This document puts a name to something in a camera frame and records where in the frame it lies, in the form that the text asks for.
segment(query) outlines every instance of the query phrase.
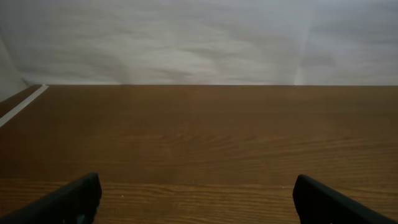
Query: dark plastic part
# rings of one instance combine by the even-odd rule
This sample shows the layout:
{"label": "dark plastic part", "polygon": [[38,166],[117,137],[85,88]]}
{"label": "dark plastic part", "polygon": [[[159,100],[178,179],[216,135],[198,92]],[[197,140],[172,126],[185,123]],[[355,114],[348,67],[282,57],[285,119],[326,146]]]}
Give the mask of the dark plastic part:
{"label": "dark plastic part", "polygon": [[0,224],[93,223],[101,195],[98,174],[88,174],[42,199],[0,218]]}
{"label": "dark plastic part", "polygon": [[297,178],[293,200],[301,224],[397,224],[306,175]]}

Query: black object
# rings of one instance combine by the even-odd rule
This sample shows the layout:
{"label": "black object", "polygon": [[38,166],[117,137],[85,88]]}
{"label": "black object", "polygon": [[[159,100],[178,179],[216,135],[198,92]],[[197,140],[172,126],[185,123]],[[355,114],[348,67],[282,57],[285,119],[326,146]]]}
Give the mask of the black object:
{"label": "black object", "polygon": [[[88,174],[0,218],[0,224],[93,223],[101,194],[98,175]],[[297,178],[293,200],[301,224],[397,224],[306,175]]]}
{"label": "black object", "polygon": [[16,212],[0,224],[93,223],[102,191],[98,174],[88,174]]}
{"label": "black object", "polygon": [[299,175],[293,200],[301,224],[396,224],[306,175]]}

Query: white tape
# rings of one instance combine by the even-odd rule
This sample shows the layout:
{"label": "white tape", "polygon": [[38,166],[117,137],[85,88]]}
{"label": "white tape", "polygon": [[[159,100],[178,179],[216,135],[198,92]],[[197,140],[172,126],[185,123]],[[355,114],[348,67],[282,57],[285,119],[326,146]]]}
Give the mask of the white tape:
{"label": "white tape", "polygon": [[49,86],[42,85],[39,89],[37,89],[34,93],[28,96],[24,101],[19,103],[12,110],[8,111],[2,118],[0,118],[0,127],[3,126],[7,121],[13,118],[16,114],[18,114],[22,109],[24,109],[30,102],[32,102],[36,97],[44,92]]}

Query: wooden table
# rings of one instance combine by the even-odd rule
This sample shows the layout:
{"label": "wooden table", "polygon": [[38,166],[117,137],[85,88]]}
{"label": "wooden table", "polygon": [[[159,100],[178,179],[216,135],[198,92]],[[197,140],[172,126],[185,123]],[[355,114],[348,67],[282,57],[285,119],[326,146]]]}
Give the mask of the wooden table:
{"label": "wooden table", "polygon": [[50,86],[0,148],[0,215],[96,171],[96,223],[299,223],[298,174],[398,220],[398,87]]}

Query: white wall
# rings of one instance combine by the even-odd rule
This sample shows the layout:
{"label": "white wall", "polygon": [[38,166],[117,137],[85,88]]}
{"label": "white wall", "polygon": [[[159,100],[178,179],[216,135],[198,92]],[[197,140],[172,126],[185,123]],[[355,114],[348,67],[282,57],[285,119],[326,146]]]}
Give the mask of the white wall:
{"label": "white wall", "polygon": [[26,88],[0,37],[0,102]]}
{"label": "white wall", "polygon": [[29,83],[397,85],[396,0],[2,0]]}

